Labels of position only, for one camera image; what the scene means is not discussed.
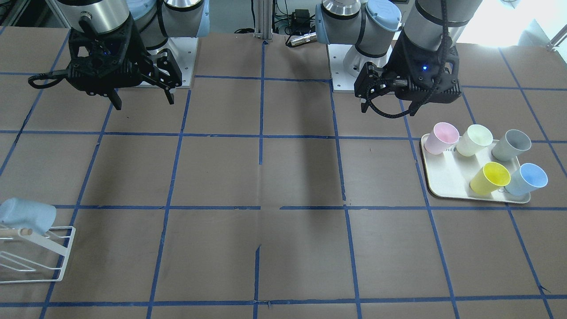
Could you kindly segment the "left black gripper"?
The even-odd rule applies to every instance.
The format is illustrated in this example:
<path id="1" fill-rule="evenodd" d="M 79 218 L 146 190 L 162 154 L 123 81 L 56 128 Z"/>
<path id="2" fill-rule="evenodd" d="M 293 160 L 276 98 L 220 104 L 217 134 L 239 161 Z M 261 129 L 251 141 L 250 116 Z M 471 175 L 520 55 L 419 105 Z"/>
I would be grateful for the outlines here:
<path id="1" fill-rule="evenodd" d="M 393 91 L 399 99 L 412 101 L 409 115 L 416 115 L 421 107 L 420 101 L 434 85 L 434 78 L 442 66 L 440 57 L 436 50 L 429 51 L 418 47 L 401 32 L 388 63 L 381 71 L 371 62 L 361 67 L 360 75 L 354 84 L 354 94 L 365 99 L 361 100 L 361 113 L 367 112 L 369 98 L 377 97 L 378 93 Z M 459 55 L 455 46 L 448 49 L 446 63 L 452 70 L 445 68 L 430 102 L 448 104 L 462 95 L 458 79 Z"/>

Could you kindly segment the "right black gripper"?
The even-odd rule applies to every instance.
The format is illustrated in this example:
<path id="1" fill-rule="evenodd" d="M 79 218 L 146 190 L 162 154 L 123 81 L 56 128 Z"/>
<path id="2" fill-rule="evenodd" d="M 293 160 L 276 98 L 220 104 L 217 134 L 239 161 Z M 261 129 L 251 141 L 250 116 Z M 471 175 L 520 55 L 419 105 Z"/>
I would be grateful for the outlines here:
<path id="1" fill-rule="evenodd" d="M 81 16 L 78 25 L 79 30 L 72 30 L 69 39 L 69 84 L 91 95 L 109 96 L 120 111 L 122 100 L 117 88 L 146 82 L 163 89 L 169 105 L 174 105 L 175 88 L 183 82 L 182 72 L 170 49 L 154 56 L 146 50 L 132 16 L 104 34 L 97 31 L 93 18 Z"/>

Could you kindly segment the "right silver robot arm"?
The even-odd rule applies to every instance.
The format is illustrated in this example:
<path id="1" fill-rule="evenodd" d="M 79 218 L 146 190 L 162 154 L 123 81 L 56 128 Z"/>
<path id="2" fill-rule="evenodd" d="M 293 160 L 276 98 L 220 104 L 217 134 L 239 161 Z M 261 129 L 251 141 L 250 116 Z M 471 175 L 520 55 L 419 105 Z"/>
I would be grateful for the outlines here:
<path id="1" fill-rule="evenodd" d="M 59 0 L 70 24 L 70 62 L 63 78 L 88 95 L 107 97 L 115 109 L 116 90 L 142 83 L 161 88 L 168 103 L 183 84 L 172 38 L 209 33 L 206 0 Z"/>

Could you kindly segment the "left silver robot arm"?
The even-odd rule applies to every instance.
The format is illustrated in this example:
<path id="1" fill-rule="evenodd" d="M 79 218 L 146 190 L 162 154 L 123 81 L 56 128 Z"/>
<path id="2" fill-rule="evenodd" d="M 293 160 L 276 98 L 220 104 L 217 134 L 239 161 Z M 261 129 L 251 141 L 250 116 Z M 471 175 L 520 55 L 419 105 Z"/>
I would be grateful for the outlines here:
<path id="1" fill-rule="evenodd" d="M 322 0 L 315 30 L 320 43 L 350 46 L 345 65 L 363 113 L 413 117 L 427 103 L 462 96 L 456 40 L 480 4 L 416 0 L 403 19 L 390 0 Z"/>

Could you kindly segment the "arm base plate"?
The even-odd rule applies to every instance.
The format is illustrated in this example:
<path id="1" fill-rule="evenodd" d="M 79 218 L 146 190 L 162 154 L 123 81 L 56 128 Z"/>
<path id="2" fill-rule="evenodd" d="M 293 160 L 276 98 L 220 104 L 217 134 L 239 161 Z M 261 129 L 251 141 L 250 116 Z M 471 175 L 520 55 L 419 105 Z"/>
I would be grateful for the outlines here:
<path id="1" fill-rule="evenodd" d="M 189 87 L 197 44 L 197 38 L 152 39 L 149 45 L 130 38 L 124 59 L 112 65 L 105 83 L 114 89 L 155 86 L 169 93 Z"/>
<path id="2" fill-rule="evenodd" d="M 392 45 L 378 58 L 363 56 L 354 45 L 329 44 L 327 49 L 334 91 L 339 93 L 354 93 L 355 81 L 365 62 L 384 67 L 392 53 Z"/>

